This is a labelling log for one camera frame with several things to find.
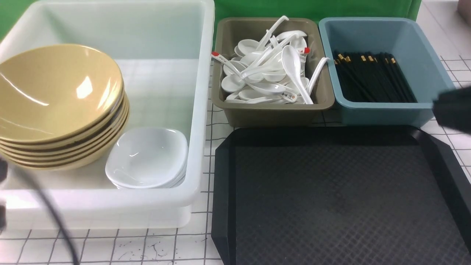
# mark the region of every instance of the textured tray surface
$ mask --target textured tray surface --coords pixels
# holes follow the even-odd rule
[[[419,146],[235,157],[238,265],[471,264]]]

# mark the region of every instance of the blue plastic container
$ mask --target blue plastic container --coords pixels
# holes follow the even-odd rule
[[[333,92],[345,125],[406,124],[421,127],[432,117],[432,101],[455,89],[419,25],[406,18],[332,17],[319,22],[325,55],[339,52],[388,52],[394,55],[418,103],[352,102],[343,97],[332,60],[328,62]]]

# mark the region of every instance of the black tray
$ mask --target black tray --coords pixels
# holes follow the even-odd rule
[[[410,126],[239,129],[216,150],[225,265],[471,264],[471,186]]]

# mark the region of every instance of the stack of dishes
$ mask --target stack of dishes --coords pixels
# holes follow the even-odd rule
[[[105,172],[118,189],[172,188],[183,182],[187,158],[187,138],[180,131],[134,128],[114,145]]]
[[[31,169],[97,160],[129,119],[116,62],[76,44],[41,47],[0,64],[0,95],[0,153]]]

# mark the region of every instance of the green backdrop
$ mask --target green backdrop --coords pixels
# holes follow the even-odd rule
[[[36,0],[0,0],[0,39]],[[226,17],[417,18],[421,0],[215,0],[216,25]]]

